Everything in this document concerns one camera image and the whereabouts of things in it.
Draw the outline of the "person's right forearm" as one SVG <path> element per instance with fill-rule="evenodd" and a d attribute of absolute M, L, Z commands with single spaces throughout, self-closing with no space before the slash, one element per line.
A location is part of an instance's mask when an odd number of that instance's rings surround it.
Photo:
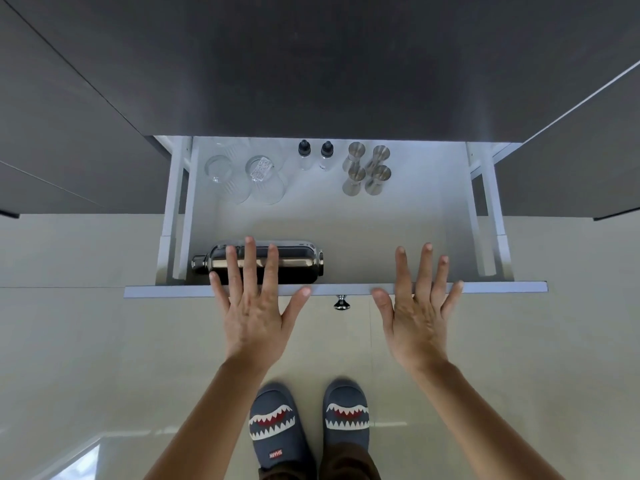
<path fill-rule="evenodd" d="M 565 480 L 450 362 L 410 368 L 479 480 Z"/>

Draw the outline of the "steel cocktail shaker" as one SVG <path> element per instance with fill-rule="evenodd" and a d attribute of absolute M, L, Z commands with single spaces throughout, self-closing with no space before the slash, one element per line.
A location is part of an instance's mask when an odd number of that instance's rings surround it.
<path fill-rule="evenodd" d="M 279 240 L 278 282 L 279 284 L 312 284 L 324 274 L 324 254 L 322 249 L 309 241 Z M 244 240 L 226 240 L 213 245 L 204 255 L 194 255 L 190 268 L 196 275 L 208 275 L 215 272 L 222 285 L 228 285 L 228 263 L 226 250 L 233 246 L 237 253 L 240 272 L 244 269 Z"/>

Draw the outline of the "dark cabinet front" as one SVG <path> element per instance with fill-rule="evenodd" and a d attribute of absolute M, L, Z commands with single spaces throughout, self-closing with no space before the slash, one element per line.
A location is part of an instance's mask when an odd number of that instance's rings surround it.
<path fill-rule="evenodd" d="M 162 214 L 170 157 L 0 0 L 0 213 Z"/>
<path fill-rule="evenodd" d="M 498 161 L 495 174 L 505 216 L 640 210 L 640 61 Z"/>

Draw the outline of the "clear glass with label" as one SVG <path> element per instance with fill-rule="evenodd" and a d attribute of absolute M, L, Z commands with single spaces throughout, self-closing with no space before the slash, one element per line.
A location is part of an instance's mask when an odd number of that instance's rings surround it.
<path fill-rule="evenodd" d="M 265 155 L 252 156 L 245 165 L 251 195 L 266 205 L 281 201 L 285 194 L 285 184 L 274 161 Z"/>

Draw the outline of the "clear ribbed glass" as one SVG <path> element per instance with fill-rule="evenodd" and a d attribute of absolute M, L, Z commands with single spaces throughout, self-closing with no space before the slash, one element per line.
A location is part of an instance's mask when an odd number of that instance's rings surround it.
<path fill-rule="evenodd" d="M 249 198 L 251 193 L 249 179 L 228 156 L 210 157 L 204 165 L 204 172 L 220 199 L 237 205 Z"/>

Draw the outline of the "white drawer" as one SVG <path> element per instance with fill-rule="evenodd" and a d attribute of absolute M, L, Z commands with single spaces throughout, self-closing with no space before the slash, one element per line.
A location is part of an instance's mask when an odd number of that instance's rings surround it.
<path fill-rule="evenodd" d="M 372 289 L 394 294 L 395 251 L 403 246 L 418 257 L 425 242 L 436 257 L 450 259 L 450 282 L 464 281 L 467 293 L 547 292 L 545 281 L 517 282 L 504 227 L 496 158 L 516 143 L 452 141 L 384 141 L 334 139 L 333 164 L 319 167 L 327 139 L 311 139 L 313 166 L 300 169 L 298 138 L 173 136 L 170 180 L 154 285 L 126 287 L 124 298 L 203 298 L 213 295 L 209 275 L 190 268 L 194 255 L 215 243 L 252 236 L 262 274 L 270 243 L 309 241 L 322 249 L 324 274 L 312 284 L 279 284 L 279 295 L 291 296 L 310 285 L 316 296 L 368 296 Z M 389 147 L 382 165 L 392 175 L 380 195 L 347 196 L 342 164 L 348 145 L 359 141 L 365 168 L 379 144 Z M 255 155 L 270 157 L 285 184 L 281 201 L 266 205 L 249 198 L 234 204 L 220 199 L 204 172 L 206 161 L 226 155 L 245 172 Z"/>

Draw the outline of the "person's right hand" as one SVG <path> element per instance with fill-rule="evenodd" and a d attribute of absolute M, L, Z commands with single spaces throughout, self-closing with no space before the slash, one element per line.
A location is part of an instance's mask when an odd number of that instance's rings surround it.
<path fill-rule="evenodd" d="M 396 249 L 394 330 L 383 331 L 388 348 L 398 363 L 410 374 L 430 371 L 449 362 L 446 352 L 447 323 L 440 307 L 447 289 L 449 258 L 439 257 L 433 272 L 430 301 L 414 301 L 414 286 L 404 247 Z"/>

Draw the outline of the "person's left forearm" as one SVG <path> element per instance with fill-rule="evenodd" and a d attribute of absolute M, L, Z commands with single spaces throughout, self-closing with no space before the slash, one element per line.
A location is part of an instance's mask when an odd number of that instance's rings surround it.
<path fill-rule="evenodd" d="M 226 359 L 144 480 L 224 480 L 247 414 L 272 364 L 246 354 Z"/>

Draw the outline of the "brown trousers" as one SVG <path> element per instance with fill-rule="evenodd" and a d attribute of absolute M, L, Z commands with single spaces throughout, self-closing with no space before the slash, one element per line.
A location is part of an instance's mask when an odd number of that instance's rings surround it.
<path fill-rule="evenodd" d="M 361 445 L 343 442 L 324 446 L 319 469 L 312 454 L 260 468 L 259 480 L 381 480 L 371 455 Z"/>

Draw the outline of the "person's left hand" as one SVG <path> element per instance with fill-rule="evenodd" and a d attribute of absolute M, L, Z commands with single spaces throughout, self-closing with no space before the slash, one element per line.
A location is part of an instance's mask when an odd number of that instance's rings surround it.
<path fill-rule="evenodd" d="M 253 301 L 243 300 L 243 271 L 237 264 L 233 246 L 226 250 L 230 311 L 223 316 L 228 361 L 236 360 L 266 373 L 283 355 L 293 329 L 282 329 L 283 312 L 279 309 L 278 249 L 268 246 L 259 295 Z"/>

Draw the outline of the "steel jigger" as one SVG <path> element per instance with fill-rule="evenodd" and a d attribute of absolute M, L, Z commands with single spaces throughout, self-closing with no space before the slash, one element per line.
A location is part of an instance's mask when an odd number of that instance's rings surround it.
<path fill-rule="evenodd" d="M 377 165 L 373 168 L 369 180 L 365 184 L 365 192 L 371 196 L 380 195 L 384 185 L 392 175 L 391 169 L 386 165 Z"/>
<path fill-rule="evenodd" d="M 354 141 L 348 145 L 348 153 L 342 164 L 342 169 L 345 172 L 350 172 L 351 169 L 356 170 L 360 167 L 361 159 L 366 151 L 365 145 L 359 141 Z"/>
<path fill-rule="evenodd" d="M 372 158 L 365 167 L 368 175 L 372 174 L 373 170 L 381 165 L 384 161 L 388 160 L 390 156 L 390 149 L 388 146 L 379 144 L 373 148 Z"/>
<path fill-rule="evenodd" d="M 366 170 L 359 165 L 353 163 L 347 170 L 347 180 L 342 186 L 342 191 L 347 196 L 356 196 L 362 187 L 362 182 L 366 177 Z"/>

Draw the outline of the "blue shark slipper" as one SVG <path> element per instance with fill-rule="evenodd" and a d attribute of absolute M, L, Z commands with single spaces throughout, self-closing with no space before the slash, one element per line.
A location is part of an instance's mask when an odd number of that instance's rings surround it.
<path fill-rule="evenodd" d="M 260 480 L 317 480 L 316 460 L 300 414 L 283 383 L 273 381 L 261 387 L 249 416 Z"/>
<path fill-rule="evenodd" d="M 334 379 L 323 398 L 324 446 L 352 444 L 369 449 L 370 414 L 366 396 L 355 381 Z"/>

